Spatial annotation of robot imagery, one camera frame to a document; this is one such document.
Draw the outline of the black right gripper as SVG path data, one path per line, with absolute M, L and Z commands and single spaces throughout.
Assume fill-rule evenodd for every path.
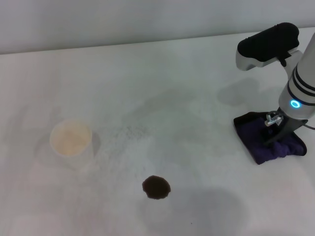
M 261 130 L 264 145 L 269 145 L 292 134 L 296 129 L 307 124 L 307 119 L 294 119 L 287 116 L 280 108 L 266 114 Z

